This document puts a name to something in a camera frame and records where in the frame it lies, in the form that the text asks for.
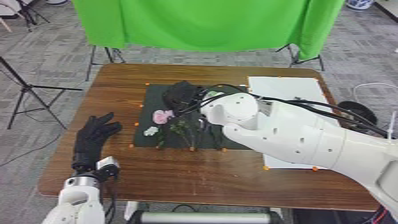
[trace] white board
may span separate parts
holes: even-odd
[[[260,96],[281,98],[285,100],[294,100],[299,97],[303,100],[329,103],[324,96],[319,80],[315,78],[249,76],[249,87],[253,93]],[[333,112],[331,108],[328,107],[315,106],[315,108],[328,112]],[[333,118],[326,118],[326,120],[333,124],[340,125],[338,121]],[[269,155],[264,155],[264,158],[265,165],[271,168],[313,169],[313,166],[304,164],[292,164]]]

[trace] cable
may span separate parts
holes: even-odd
[[[217,85],[210,86],[203,92],[208,92],[208,90],[210,90],[214,87],[217,87],[217,86],[228,86],[228,87],[235,88],[237,90],[240,90],[240,92],[246,92],[237,86],[233,86],[233,85],[230,85],[230,84],[217,84]],[[208,105],[219,98],[226,97],[228,95],[230,95],[230,94],[223,94],[223,95],[219,95],[219,96],[208,98],[207,100],[200,100],[200,101],[198,101],[198,104],[192,105],[184,111],[180,111],[180,113],[184,113],[184,114],[192,113],[192,112],[194,112],[200,108],[203,108],[203,107],[205,107],[205,106],[207,106],[207,105]],[[338,106],[333,106],[333,105],[324,104],[324,103],[315,102],[315,101],[283,100],[283,99],[280,99],[280,98],[264,97],[264,96],[260,96],[260,95],[256,95],[256,94],[251,94],[251,95],[253,95],[253,97],[255,97],[258,100],[274,100],[274,101],[280,101],[280,102],[283,102],[283,103],[287,103],[287,104],[290,104],[290,105],[294,105],[294,106],[303,107],[303,108],[308,109],[313,113],[324,115],[326,117],[335,118],[335,119],[340,120],[340,121],[345,121],[347,123],[358,125],[358,127],[365,128],[365,129],[368,129],[368,130],[372,130],[377,134],[381,134],[381,135],[384,136],[384,138],[388,138],[388,131],[384,131],[384,130],[374,125],[374,123],[372,123],[372,122],[370,122],[370,121],[368,121],[368,120],[367,120],[367,119],[365,119],[365,118],[363,118],[352,111],[345,110],[345,109],[340,108]],[[347,113],[352,114],[352,116],[356,116],[356,118],[363,121],[363,123],[361,123],[360,121],[349,119],[347,117],[342,117],[342,116],[336,115],[335,113],[331,113],[331,112],[328,112],[328,111],[319,110],[317,108],[313,108],[313,107],[308,105],[308,103],[312,103],[312,102],[313,102],[313,104],[319,104],[319,105],[322,105],[322,106],[326,106],[326,107],[331,107],[331,108],[342,110],[344,112],[347,111]]]
[[[178,208],[182,208],[182,207],[189,207],[192,209],[192,211],[198,212],[196,208],[189,204],[178,205],[171,212],[176,212]]]
[[[360,115],[356,114],[351,110],[347,110],[345,108],[328,104],[328,103],[322,103],[322,102],[317,102],[317,101],[308,101],[308,100],[290,100],[288,102],[294,102],[294,103],[308,103],[308,104],[317,104],[324,107],[329,107],[336,110],[340,110],[342,112],[345,112],[347,114],[351,114],[365,123],[368,123],[370,125],[375,125],[370,120]]]
[[[384,219],[384,217],[386,217],[386,214],[388,214],[388,209],[384,209],[383,214],[381,214],[381,216],[379,216],[379,218],[377,218],[374,224],[379,224],[379,222],[383,222],[383,219]]]
[[[383,82],[374,82],[374,83],[365,83],[361,85],[358,85],[352,89],[352,95],[354,95],[354,99],[356,99],[356,102],[361,103],[360,99],[358,99],[358,89],[365,86],[372,86],[372,85],[384,85],[384,86],[390,86],[391,88],[398,89],[398,86],[388,84],[388,83],[383,83]]]
[[[328,111],[324,110],[319,110],[317,108],[313,108],[312,106],[304,105],[304,104],[299,104],[299,103],[294,103],[290,102],[288,100],[283,100],[280,98],[272,98],[272,97],[262,97],[258,96],[256,94],[251,94],[260,100],[274,100],[274,101],[280,101],[287,104],[292,104],[294,106],[299,106],[303,107],[304,109],[308,109],[312,112],[315,112],[317,114],[324,115],[326,117],[331,117],[335,118],[336,120],[342,120],[345,121],[347,123],[351,124],[356,124],[360,127],[363,127],[365,129],[370,129],[377,134],[381,134],[384,136],[384,138],[388,138],[388,131],[384,131],[374,124],[372,125],[367,125],[363,124],[361,122],[354,121],[352,119],[342,117],[340,115],[336,115],[335,113],[329,113]]]
[[[41,149],[45,149],[52,144],[54,142],[59,140],[61,138],[61,134],[63,134],[63,131],[59,132],[59,135],[57,137],[54,138],[54,140],[38,148],[38,149],[33,149],[31,151],[27,151],[20,156],[17,156],[8,162],[4,162],[0,164],[0,167],[4,167],[9,163],[13,163],[24,156],[27,156],[33,152],[40,151]]]

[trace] green backdrop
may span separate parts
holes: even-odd
[[[89,43],[230,52],[301,47],[319,56],[345,0],[75,0]]]

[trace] light stand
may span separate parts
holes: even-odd
[[[113,54],[111,54],[111,49],[105,47],[105,52],[109,56],[109,62],[114,64],[116,63],[116,56],[121,59],[121,63],[127,63],[125,58],[121,56],[121,50],[118,48],[113,48]],[[91,50],[91,62],[89,62],[89,68],[88,68],[88,74],[86,74],[86,81],[91,79],[91,69],[95,65],[102,65],[95,62],[95,56],[97,56],[97,45],[93,45],[93,50]]]
[[[59,99],[63,93],[66,92],[66,90],[72,90],[72,91],[82,91],[82,89],[65,88],[65,87],[56,87],[56,86],[38,86],[38,85],[31,85],[31,84],[25,82],[22,76],[18,75],[18,73],[17,73],[17,71],[15,71],[15,69],[13,69],[11,65],[9,65],[9,63],[8,63],[8,61],[4,60],[4,57],[0,57],[0,64],[4,65],[6,69],[9,70],[9,73],[11,73],[13,77],[17,78],[17,81],[18,81],[20,86],[22,86],[22,93],[20,93],[20,98],[18,98],[18,102],[17,102],[15,112],[13,112],[13,115],[11,115],[11,120],[9,120],[9,126],[8,126],[8,129],[11,129],[11,126],[13,126],[13,123],[15,123],[15,118],[17,118],[17,115],[18,115],[18,114],[27,113],[27,112],[33,112],[33,111],[41,111],[41,110],[47,110],[47,111],[49,111],[49,113],[50,113],[52,116],[54,116],[54,119],[57,120],[57,122],[59,122],[63,128],[66,129],[66,126],[65,126],[65,124],[63,124],[63,122],[61,122],[57,116],[56,116],[56,114],[54,114],[54,112],[52,112],[52,110],[50,110],[50,107],[52,107],[52,105],[54,105],[54,103],[56,103],[56,101],[57,101],[57,99]],[[54,98],[54,100],[50,101],[49,104],[45,103],[45,101],[43,101],[43,99],[41,99],[38,93],[34,92],[34,88],[40,88],[40,89],[57,89],[57,90],[61,90],[57,96],[56,96],[56,98]],[[40,104],[41,104],[43,107],[41,107],[41,108],[36,108],[36,109],[31,109],[31,110],[24,110],[24,111],[20,111],[20,106],[22,106],[22,100],[24,100],[25,93],[29,93],[29,94],[33,95],[33,97],[34,97],[34,99],[38,100],[38,102],[40,102]]]
[[[312,59],[301,61],[301,59],[299,59],[299,53],[297,53],[297,55],[294,55],[294,50],[292,50],[290,44],[287,44],[287,45],[283,46],[283,48],[278,49],[276,52],[281,52],[285,48],[288,48],[288,51],[290,51],[290,57],[292,57],[290,68],[294,67],[294,65],[299,65],[299,64],[306,63],[308,61],[319,60],[319,61],[320,61],[320,69],[322,69],[322,71],[326,71],[326,65],[324,65],[322,56],[319,55],[315,58],[312,58]]]
[[[24,0],[17,0],[18,4],[20,4],[20,7],[22,7],[22,14],[24,14],[24,17],[25,17],[25,22],[27,22],[27,27],[29,27],[29,32],[33,31],[31,30],[31,24],[33,25],[38,25],[38,21],[33,17],[33,14],[29,11],[34,12],[36,16],[40,16],[43,18],[43,20],[47,21],[47,23],[50,23],[47,17],[40,14],[40,12],[33,9],[33,7],[29,6],[29,4],[24,2]]]

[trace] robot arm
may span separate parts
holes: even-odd
[[[113,118],[113,113],[100,118],[93,116],[79,131],[72,166],[77,172],[65,182],[59,204],[43,224],[105,223],[100,184],[118,176],[120,163],[113,157],[98,160],[107,139],[121,131],[120,122],[107,124]]]
[[[347,175],[398,219],[397,140],[351,131],[304,108],[258,101],[248,93],[217,99],[201,113],[224,126],[228,138],[253,150]]]

